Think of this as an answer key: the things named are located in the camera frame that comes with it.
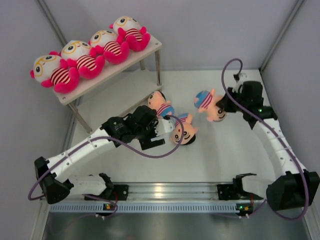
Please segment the boy plush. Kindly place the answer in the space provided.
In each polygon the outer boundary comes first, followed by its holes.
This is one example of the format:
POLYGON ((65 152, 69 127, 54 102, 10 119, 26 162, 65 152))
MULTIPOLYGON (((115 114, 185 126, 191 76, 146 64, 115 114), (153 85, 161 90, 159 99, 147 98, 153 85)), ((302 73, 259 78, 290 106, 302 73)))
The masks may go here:
POLYGON ((159 90, 154 91, 148 97, 147 106, 156 111, 158 118, 171 116, 175 113, 175 109, 172 106, 171 101, 166 100, 164 94, 159 90))

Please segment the panda plush with glasses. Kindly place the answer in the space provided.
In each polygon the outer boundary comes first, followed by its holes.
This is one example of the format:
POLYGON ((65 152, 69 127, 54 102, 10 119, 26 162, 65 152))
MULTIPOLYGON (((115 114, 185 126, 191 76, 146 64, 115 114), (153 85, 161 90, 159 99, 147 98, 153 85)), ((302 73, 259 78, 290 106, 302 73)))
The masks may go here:
POLYGON ((76 68, 81 78, 94 79, 105 67, 105 59, 96 49, 81 40, 69 41, 60 52, 69 67, 76 68))
POLYGON ((72 92, 80 83, 78 70, 69 67, 66 60, 55 51, 38 57, 29 74, 42 87, 53 88, 60 94, 72 92))
POLYGON ((112 30, 99 30, 88 43, 110 64, 123 63, 130 55, 130 47, 112 30))
POLYGON ((149 44, 151 35, 145 26, 141 26, 136 19, 130 16, 121 16, 109 25, 134 52, 143 51, 149 44))

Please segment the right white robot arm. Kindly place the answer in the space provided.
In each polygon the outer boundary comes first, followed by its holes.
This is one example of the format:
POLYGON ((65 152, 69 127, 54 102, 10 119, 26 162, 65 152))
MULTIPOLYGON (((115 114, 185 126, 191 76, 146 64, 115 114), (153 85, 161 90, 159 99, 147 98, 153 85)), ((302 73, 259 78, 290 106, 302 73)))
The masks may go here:
POLYGON ((294 155, 275 111, 264 104, 262 84, 239 81, 235 87, 225 87, 224 90, 225 95, 216 106, 227 113, 242 113, 263 145, 274 171, 272 179, 256 173, 237 176, 239 182, 233 186, 235 196, 244 199, 252 193, 266 199, 274 211, 310 206, 320 177, 315 171, 308 171, 294 155))

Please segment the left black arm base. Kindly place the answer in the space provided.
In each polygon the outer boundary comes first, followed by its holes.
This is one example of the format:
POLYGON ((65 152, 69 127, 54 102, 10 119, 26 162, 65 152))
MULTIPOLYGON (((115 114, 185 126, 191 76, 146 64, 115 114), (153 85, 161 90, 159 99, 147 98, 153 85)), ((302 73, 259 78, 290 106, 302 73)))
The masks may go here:
POLYGON ((113 186, 108 186, 99 195, 90 194, 89 196, 109 201, 126 201, 128 194, 129 186, 127 184, 114 184, 113 186))

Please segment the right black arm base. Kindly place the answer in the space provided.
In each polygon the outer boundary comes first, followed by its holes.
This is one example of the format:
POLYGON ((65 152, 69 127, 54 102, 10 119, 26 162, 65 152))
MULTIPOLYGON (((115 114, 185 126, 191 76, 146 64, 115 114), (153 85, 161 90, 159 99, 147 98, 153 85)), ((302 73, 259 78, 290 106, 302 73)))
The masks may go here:
POLYGON ((231 200, 262 200, 256 194, 241 191, 237 189, 233 184, 218 184, 217 185, 218 199, 221 201, 231 200))

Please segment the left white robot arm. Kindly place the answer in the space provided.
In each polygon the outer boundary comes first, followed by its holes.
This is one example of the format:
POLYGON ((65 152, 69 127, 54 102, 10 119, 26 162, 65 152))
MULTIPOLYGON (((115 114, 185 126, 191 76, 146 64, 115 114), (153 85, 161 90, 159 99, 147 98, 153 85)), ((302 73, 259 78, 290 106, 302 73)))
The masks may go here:
POLYGON ((36 178, 48 204, 56 204, 69 196, 85 195, 102 200, 114 191, 111 178, 105 173, 76 176, 76 170, 121 143, 138 140, 142 150, 165 144, 162 135, 173 130, 169 117, 158 118, 154 109, 139 106, 124 117, 114 116, 80 143, 48 159, 34 161, 36 178))

